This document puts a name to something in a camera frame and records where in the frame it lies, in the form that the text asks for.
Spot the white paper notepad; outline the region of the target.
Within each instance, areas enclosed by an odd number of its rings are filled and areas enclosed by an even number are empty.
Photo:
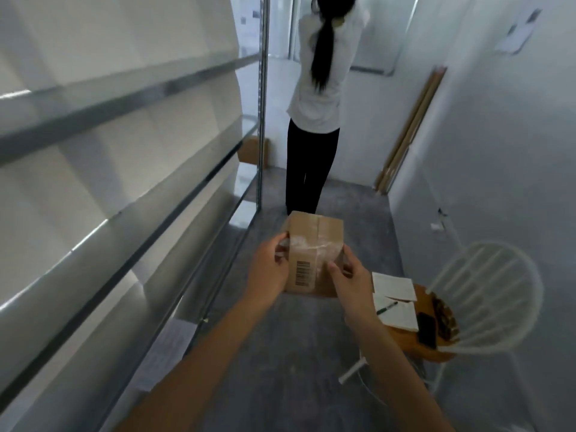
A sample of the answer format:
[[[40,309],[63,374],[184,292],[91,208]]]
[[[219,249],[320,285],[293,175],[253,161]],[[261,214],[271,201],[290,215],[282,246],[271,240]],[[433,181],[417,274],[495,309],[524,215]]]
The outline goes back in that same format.
[[[404,302],[389,298],[378,298],[373,295],[373,302],[376,311],[392,303],[392,301],[399,301],[400,304],[389,312],[378,316],[378,319],[386,326],[408,332],[418,332],[419,328],[416,320],[415,305],[413,302]]]

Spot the bundle of long wooden strips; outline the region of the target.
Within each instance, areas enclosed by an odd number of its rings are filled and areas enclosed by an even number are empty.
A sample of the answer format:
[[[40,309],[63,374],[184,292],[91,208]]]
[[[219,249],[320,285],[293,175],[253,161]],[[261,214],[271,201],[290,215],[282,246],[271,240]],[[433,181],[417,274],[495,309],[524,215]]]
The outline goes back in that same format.
[[[443,65],[435,67],[430,72],[430,75],[421,89],[414,106],[408,114],[407,120],[400,131],[392,150],[385,160],[382,170],[379,172],[374,182],[373,188],[377,193],[387,195],[390,191],[393,181],[395,180],[395,177],[407,155],[408,149],[419,131],[419,128],[428,112],[428,108],[430,107],[447,70],[447,66]]]

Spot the metal shelving rack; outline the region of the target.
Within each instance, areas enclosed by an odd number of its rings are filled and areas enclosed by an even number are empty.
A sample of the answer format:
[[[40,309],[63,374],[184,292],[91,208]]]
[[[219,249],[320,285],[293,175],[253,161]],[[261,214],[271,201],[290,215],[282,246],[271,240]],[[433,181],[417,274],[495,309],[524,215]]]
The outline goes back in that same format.
[[[110,430],[262,172],[271,0],[0,0],[0,432]]]

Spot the white paper label sheet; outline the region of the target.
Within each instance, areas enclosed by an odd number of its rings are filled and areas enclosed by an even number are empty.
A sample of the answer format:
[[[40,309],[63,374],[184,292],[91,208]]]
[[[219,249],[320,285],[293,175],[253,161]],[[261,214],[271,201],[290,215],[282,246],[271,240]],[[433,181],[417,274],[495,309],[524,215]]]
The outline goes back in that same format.
[[[170,319],[136,370],[132,387],[150,392],[181,361],[197,327],[183,319]]]

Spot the white spindle-back wooden chair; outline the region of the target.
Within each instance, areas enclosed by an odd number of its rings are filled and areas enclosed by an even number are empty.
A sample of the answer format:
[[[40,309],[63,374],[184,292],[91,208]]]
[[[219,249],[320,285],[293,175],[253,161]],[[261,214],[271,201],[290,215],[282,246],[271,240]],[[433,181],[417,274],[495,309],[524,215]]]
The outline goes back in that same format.
[[[536,326],[544,284],[536,262],[520,248],[500,241],[476,241],[460,249],[428,286],[414,283],[419,312],[434,316],[431,295],[454,313],[460,330],[444,341],[436,327],[437,349],[418,343],[417,333],[387,326],[400,348],[415,359],[438,364],[432,394],[441,386],[448,363],[457,356],[487,356],[516,348]]]

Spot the person's left forearm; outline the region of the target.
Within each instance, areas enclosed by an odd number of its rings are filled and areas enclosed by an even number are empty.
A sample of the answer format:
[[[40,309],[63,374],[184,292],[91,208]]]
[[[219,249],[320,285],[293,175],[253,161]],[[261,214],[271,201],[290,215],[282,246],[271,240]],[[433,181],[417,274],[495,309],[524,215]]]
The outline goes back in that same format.
[[[282,290],[249,289],[114,432],[192,432],[239,349]]]

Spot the white paper notice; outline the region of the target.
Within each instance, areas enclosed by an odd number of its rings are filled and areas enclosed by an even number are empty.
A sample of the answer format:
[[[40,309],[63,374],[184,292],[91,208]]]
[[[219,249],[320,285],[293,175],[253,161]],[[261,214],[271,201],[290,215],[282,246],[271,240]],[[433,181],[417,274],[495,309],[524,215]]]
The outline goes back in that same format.
[[[494,51],[503,55],[520,53],[536,28],[547,0],[523,0],[507,34],[497,42]]]

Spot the brown cardboard box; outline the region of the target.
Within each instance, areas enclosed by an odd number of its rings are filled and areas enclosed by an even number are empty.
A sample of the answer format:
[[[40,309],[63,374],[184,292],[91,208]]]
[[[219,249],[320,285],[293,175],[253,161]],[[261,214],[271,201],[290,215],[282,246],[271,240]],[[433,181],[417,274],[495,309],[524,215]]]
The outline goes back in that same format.
[[[269,167],[270,144],[270,139],[266,137],[263,144],[263,168]],[[259,137],[255,135],[247,137],[237,153],[240,162],[257,166],[260,160]]]

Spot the person's right forearm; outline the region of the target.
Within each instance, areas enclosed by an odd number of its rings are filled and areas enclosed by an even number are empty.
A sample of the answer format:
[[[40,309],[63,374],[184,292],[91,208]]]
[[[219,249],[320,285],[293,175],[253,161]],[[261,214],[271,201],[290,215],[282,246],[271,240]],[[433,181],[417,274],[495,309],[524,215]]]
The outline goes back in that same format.
[[[399,431],[456,432],[376,312],[344,312]]]

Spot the person's right hand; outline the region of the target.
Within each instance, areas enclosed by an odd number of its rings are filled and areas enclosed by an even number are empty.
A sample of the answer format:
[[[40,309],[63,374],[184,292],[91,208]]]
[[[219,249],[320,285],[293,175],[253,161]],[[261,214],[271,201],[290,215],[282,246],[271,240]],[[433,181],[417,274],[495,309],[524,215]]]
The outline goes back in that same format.
[[[343,307],[345,320],[352,328],[380,323],[373,302],[371,273],[346,244],[343,245],[344,265],[348,281],[334,283]]]

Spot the black smartphone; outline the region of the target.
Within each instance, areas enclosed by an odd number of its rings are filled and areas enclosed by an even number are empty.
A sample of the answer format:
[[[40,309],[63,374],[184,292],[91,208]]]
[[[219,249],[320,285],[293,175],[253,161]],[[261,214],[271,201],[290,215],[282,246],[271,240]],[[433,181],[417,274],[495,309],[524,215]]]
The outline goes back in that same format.
[[[419,312],[416,315],[418,323],[417,339],[418,343],[428,349],[437,349],[437,320],[424,312]]]

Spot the person's left hand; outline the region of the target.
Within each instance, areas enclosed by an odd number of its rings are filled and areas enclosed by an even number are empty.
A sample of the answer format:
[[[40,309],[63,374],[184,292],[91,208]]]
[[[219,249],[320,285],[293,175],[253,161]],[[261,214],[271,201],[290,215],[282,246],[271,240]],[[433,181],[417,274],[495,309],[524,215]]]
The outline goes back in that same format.
[[[273,253],[269,247],[270,239],[256,249],[244,293],[244,299],[262,309],[268,309],[284,291],[289,275],[285,253]]]

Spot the small taped cardboard box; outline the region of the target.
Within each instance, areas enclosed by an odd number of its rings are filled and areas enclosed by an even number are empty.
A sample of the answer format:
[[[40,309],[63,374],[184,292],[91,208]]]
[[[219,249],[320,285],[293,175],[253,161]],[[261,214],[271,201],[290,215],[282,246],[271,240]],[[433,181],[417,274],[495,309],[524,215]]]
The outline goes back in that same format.
[[[342,219],[292,211],[286,219],[289,275],[285,292],[302,296],[336,298],[327,265],[343,268],[344,222]]]

